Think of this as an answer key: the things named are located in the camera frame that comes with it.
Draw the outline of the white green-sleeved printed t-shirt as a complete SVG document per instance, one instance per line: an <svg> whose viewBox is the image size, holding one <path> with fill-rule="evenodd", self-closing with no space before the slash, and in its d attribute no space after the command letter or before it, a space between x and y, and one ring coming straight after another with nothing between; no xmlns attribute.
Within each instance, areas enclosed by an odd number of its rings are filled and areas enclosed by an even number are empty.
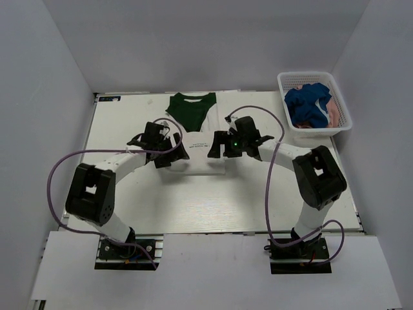
<svg viewBox="0 0 413 310"><path fill-rule="evenodd" d="M221 130L216 93L202 96L174 94L166 114L183 129L183 146L189 156L187 160L173 162L167 171L184 176L224 175L224 159L207 157L214 133Z"/></svg>

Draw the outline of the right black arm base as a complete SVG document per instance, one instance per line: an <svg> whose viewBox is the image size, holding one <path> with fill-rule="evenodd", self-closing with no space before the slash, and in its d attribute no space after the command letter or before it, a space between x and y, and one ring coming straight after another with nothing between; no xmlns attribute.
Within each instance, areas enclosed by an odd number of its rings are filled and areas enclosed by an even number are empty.
<svg viewBox="0 0 413 310"><path fill-rule="evenodd" d="M271 274L331 274L327 242L320 238L314 242L291 247L277 247L270 240L264 246L270 257Z"/></svg>

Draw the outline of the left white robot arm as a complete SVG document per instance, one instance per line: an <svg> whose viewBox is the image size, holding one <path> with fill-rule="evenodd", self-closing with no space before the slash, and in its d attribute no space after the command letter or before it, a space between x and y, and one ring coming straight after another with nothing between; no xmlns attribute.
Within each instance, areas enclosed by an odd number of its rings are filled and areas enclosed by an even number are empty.
<svg viewBox="0 0 413 310"><path fill-rule="evenodd" d="M153 163L155 168L170 167L187 160L183 132L169 136L166 118L162 123L148 122L121 150L106 150L113 156L96 164L81 163L75 169L65 203L67 213L95 228L95 233L114 243L123 258L136 251L135 232L115 214L116 185L135 170Z"/></svg>

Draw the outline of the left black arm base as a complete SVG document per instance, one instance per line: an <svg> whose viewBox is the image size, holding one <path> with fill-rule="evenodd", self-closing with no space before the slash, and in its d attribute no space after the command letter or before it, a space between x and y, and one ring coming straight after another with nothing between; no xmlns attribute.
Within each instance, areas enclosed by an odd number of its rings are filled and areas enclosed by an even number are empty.
<svg viewBox="0 0 413 310"><path fill-rule="evenodd" d="M163 239L163 236L136 236L136 244L148 253L155 265L139 247L120 247L109 240L100 239L94 269L155 271L162 257Z"/></svg>

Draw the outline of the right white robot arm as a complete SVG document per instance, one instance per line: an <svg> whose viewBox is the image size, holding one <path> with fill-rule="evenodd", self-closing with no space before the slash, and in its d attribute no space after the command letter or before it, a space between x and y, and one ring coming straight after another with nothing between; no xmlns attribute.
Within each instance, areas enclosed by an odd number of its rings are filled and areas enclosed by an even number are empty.
<svg viewBox="0 0 413 310"><path fill-rule="evenodd" d="M278 165L295 174L299 193L303 200L301 214L291 230L291 241L271 242L280 248L291 247L301 258L315 249L314 240L329 222L325 219L331 206L347 189L347 181L330 150L320 145L314 149L295 147L283 143L281 138L261 135L254 120L245 116L229 122L228 130L214 132L208 158L240 158L242 155L267 162L265 185L265 221L270 225L269 199L272 170Z"/></svg>

